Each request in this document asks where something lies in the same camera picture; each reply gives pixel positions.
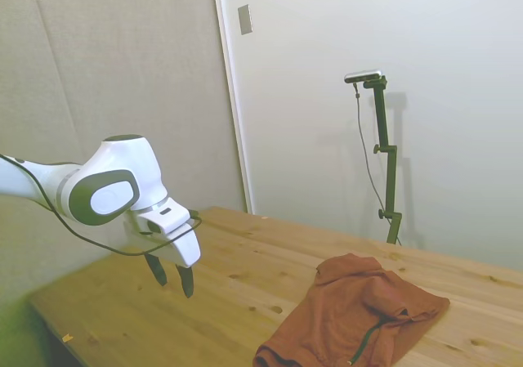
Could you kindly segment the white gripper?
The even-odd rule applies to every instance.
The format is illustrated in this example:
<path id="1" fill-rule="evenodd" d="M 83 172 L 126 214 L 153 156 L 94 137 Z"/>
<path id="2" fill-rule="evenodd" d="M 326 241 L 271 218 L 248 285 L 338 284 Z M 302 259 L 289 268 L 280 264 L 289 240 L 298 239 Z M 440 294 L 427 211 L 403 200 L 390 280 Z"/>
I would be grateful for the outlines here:
<path id="1" fill-rule="evenodd" d="M 126 211 L 124 220 L 124 230 L 131 245 L 143 251 L 154 248 L 153 255 L 146 255 L 145 260 L 161 286 L 167 284 L 168 278 L 159 258 L 177 264 L 187 298 L 194 294 L 191 266 L 201 257 L 193 225 L 190 211 L 173 199 L 164 199 L 142 210 Z"/>

